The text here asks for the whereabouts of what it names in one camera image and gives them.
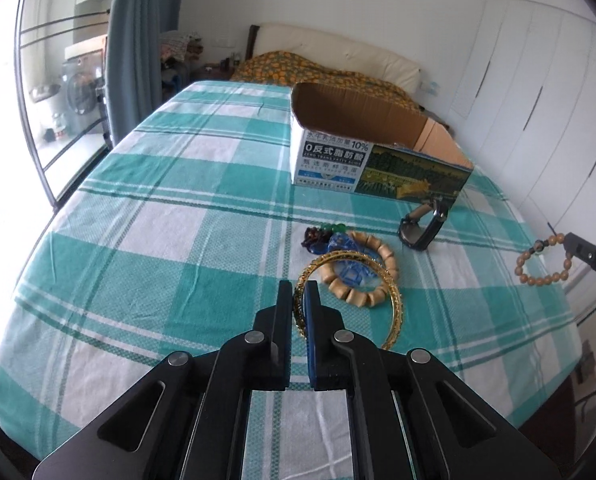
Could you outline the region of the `gold bangle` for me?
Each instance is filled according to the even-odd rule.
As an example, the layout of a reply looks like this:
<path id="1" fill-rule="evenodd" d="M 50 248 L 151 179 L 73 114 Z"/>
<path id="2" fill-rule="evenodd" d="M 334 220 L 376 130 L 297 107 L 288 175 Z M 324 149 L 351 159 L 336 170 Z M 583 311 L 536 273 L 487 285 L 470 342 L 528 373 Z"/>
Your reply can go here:
<path id="1" fill-rule="evenodd" d="M 325 266 L 326 263 L 333 263 L 336 261 L 362 263 L 363 266 L 367 266 L 368 269 L 373 270 L 379 278 L 383 280 L 383 284 L 387 287 L 392 315 L 389 332 L 385 341 L 381 345 L 381 348 L 383 350 L 390 350 L 398 341 L 404 323 L 404 304 L 402 297 L 397 283 L 394 281 L 394 278 L 390 275 L 388 270 L 381 266 L 375 259 L 362 254 L 362 252 L 356 252 L 355 250 L 336 250 L 335 252 L 318 256 L 303 269 L 299 275 L 295 291 L 292 294 L 292 314 L 296 322 L 298 333 L 303 338 L 307 338 L 307 321 L 305 320 L 303 313 L 302 300 L 309 277 L 317 269 Z"/>

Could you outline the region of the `black wristwatch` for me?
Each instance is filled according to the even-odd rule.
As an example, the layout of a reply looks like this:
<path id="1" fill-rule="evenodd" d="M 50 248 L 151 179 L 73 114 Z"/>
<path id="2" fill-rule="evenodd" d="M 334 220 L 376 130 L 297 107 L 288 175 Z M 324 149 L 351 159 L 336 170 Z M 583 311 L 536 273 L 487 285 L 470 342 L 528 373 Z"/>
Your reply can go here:
<path id="1" fill-rule="evenodd" d="M 450 205 L 441 198 L 419 205 L 400 221 L 398 237 L 409 249 L 424 252 L 447 221 Z"/>

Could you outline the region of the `dark blue bead cluster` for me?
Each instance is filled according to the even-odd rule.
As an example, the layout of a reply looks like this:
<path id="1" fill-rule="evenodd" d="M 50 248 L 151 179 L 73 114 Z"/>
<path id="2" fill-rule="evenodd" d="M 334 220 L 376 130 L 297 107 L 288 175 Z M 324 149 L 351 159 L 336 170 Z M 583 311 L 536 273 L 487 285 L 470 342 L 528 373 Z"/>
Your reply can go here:
<path id="1" fill-rule="evenodd" d="M 320 256 L 327 254 L 329 240 L 333 234 L 333 230 L 310 226 L 304 231 L 304 237 L 303 241 L 301 242 L 301 246 L 312 255 Z"/>

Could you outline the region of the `green bead pendant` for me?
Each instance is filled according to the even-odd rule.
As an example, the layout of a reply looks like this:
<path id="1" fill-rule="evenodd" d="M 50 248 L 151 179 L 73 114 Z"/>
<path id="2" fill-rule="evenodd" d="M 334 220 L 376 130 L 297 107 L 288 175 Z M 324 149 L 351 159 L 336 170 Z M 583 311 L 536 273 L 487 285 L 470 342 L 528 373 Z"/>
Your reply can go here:
<path id="1" fill-rule="evenodd" d="M 347 232 L 347 226 L 343 223 L 336 223 L 330 227 L 330 231 L 333 233 L 345 233 Z"/>

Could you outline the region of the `teal plaid tablecloth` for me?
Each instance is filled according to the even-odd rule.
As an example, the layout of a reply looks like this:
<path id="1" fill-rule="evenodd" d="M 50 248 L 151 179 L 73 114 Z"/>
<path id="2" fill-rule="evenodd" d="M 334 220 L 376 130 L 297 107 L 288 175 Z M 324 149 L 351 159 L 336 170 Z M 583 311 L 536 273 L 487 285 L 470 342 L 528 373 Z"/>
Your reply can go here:
<path id="1" fill-rule="evenodd" d="M 194 84 L 126 136 L 52 220 L 14 292 L 5 434 L 43 458 L 169 353 L 217 350 L 298 277 L 304 231 L 325 223 L 393 249 L 395 348 L 428 349 L 512 424 L 569 376 L 581 356 L 569 304 L 557 286 L 517 281 L 534 236 L 482 171 L 414 252 L 397 235 L 408 203 L 293 185 L 289 159 L 290 92 L 262 84 Z"/>

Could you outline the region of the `white wardrobe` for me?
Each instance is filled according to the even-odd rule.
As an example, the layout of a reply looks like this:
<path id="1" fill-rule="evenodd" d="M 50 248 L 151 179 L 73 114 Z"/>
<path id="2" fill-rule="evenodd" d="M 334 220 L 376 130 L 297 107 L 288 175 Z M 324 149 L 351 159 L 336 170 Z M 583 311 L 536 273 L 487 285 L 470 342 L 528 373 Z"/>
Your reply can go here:
<path id="1" fill-rule="evenodd" d="M 594 21 L 531 0 L 484 0 L 449 119 L 534 233 L 596 244 Z"/>

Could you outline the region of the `open cardboard box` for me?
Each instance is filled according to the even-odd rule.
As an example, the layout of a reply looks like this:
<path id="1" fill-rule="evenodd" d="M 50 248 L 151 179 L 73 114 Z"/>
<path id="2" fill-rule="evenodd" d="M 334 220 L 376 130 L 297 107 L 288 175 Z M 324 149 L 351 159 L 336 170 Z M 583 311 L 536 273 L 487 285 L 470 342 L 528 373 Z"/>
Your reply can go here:
<path id="1" fill-rule="evenodd" d="M 290 105 L 294 185 L 452 204 L 474 171 L 440 122 L 386 99 L 300 82 Z"/>

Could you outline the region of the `orange floral bedspread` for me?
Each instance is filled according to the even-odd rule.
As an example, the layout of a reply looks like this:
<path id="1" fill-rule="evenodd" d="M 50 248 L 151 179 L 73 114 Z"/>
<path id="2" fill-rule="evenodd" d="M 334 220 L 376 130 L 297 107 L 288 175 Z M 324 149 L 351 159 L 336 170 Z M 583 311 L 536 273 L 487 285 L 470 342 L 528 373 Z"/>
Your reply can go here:
<path id="1" fill-rule="evenodd" d="M 300 82 L 326 84 L 398 104 L 417 115 L 423 111 L 403 89 L 391 82 L 350 70 L 335 70 L 286 51 L 272 51 L 250 58 L 235 69 L 231 81 L 280 87 L 294 87 Z"/>

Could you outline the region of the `left dark nightstand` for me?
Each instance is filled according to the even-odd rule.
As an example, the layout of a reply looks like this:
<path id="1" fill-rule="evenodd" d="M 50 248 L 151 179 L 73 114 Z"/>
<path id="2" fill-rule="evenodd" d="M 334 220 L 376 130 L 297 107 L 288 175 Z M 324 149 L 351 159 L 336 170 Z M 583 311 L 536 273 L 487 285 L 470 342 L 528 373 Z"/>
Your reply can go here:
<path id="1" fill-rule="evenodd" d="M 227 70 L 223 70 L 220 65 L 202 65 L 194 71 L 194 77 L 196 80 L 225 81 L 231 79 L 234 74 L 235 70 L 232 67 L 228 67 Z"/>

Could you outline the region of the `cream leather headboard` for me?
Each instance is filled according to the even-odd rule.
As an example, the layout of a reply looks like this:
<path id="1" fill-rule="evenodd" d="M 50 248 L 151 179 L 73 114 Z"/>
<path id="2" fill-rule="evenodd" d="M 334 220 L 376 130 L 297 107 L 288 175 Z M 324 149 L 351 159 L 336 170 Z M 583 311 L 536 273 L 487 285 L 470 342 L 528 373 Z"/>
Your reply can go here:
<path id="1" fill-rule="evenodd" d="M 387 49 L 318 29 L 281 23 L 251 25 L 247 60 L 272 51 L 294 53 L 333 70 L 388 81 L 409 94 L 414 94 L 420 84 L 419 65 Z"/>

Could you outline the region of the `clothes pile on chair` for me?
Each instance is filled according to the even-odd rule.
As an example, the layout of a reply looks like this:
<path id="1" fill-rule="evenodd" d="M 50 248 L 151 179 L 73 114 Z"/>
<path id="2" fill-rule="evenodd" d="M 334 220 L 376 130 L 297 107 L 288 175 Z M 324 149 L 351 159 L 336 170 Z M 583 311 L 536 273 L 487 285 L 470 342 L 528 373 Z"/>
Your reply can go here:
<path id="1" fill-rule="evenodd" d="M 203 52 L 197 32 L 168 30 L 160 34 L 161 93 L 167 102 L 191 83 L 191 73 Z"/>

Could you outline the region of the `washing machine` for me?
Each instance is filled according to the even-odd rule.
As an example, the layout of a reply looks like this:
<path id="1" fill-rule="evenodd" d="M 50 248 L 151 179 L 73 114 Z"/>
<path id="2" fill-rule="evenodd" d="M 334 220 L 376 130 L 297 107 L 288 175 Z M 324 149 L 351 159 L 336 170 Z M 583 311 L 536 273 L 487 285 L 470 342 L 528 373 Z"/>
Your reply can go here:
<path id="1" fill-rule="evenodd" d="M 66 119 L 73 134 L 104 134 L 108 117 L 104 89 L 107 36 L 100 35 L 64 49 L 62 90 Z"/>

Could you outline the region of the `blue curtain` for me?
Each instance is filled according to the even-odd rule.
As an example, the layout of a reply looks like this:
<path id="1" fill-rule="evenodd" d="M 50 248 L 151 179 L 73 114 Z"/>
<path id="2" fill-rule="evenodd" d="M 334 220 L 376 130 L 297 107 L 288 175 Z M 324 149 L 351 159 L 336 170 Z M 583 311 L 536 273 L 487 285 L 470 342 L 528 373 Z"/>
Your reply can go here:
<path id="1" fill-rule="evenodd" d="M 118 145 L 162 103 L 160 35 L 176 29 L 182 0 L 112 0 L 106 99 Z"/>

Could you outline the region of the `black framed glass door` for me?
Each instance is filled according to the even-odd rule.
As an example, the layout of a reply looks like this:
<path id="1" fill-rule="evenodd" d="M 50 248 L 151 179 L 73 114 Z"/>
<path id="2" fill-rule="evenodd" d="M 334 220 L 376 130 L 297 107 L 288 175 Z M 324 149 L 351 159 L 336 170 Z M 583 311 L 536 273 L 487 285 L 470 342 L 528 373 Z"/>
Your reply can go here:
<path id="1" fill-rule="evenodd" d="M 112 0 L 18 0 L 14 74 L 23 133 L 52 209 L 60 209 L 111 148 L 104 134 L 73 134 L 62 90 L 64 49 L 106 35 Z"/>

